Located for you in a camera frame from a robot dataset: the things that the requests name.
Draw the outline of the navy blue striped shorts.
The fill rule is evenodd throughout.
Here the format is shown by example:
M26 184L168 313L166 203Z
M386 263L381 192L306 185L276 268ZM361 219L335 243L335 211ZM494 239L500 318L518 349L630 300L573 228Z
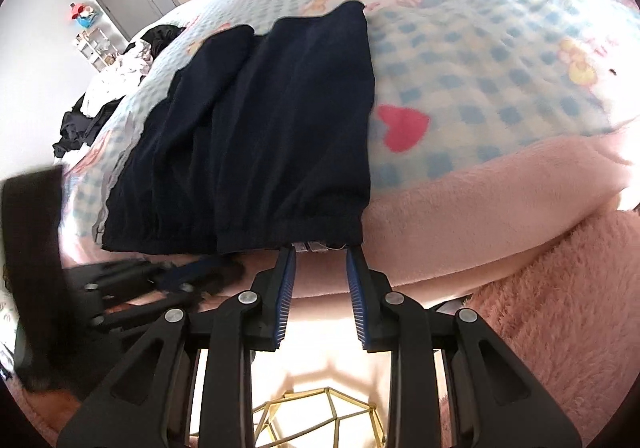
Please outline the navy blue striped shorts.
M207 38L145 119L106 200L104 249L360 243L374 90L354 0L265 35L239 25Z

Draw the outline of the black garment in pile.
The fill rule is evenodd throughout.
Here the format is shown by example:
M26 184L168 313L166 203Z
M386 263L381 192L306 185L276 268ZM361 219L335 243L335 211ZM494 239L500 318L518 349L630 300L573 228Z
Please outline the black garment in pile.
M155 25L136 40L142 39L150 44L151 54L155 61L160 52L164 51L185 30L184 27L174 24ZM65 162L66 156L76 160L80 151L86 151L91 147L122 99L127 94L133 93L149 74L137 78L134 76L113 76L103 71L102 75L102 85L92 93L83 93L72 108L64 113L60 137L52 145L53 157L57 162Z

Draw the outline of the pink patterned garment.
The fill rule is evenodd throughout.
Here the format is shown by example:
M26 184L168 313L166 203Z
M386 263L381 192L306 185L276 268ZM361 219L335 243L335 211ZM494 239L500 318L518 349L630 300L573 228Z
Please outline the pink patterned garment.
M149 74L153 61L150 44L140 39L130 44L124 53L116 56L115 61L104 72L113 76L140 78Z

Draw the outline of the white shelf rack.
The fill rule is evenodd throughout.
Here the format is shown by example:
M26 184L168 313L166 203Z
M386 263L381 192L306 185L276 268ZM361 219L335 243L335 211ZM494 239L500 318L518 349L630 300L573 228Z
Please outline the white shelf rack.
M76 48L98 72L115 63L119 52L98 26L76 35Z

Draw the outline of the red blue plush toy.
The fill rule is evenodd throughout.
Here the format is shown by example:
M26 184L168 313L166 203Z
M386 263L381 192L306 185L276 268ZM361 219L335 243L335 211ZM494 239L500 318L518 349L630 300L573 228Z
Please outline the red blue plush toy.
M99 12L88 4L70 4L70 19L84 30L93 26L98 19Z

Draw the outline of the blue checkered cartoon blanket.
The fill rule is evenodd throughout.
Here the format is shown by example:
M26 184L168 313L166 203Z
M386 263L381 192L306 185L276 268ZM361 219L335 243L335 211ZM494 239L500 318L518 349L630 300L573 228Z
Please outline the blue checkered cartoon blanket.
M85 257L108 191L149 111L208 36L347 0L191 0L164 16L181 35L67 174L65 252ZM605 134L639 114L639 9L634 0L357 0L369 24L376 101L369 145L374 195L467 171L534 142Z

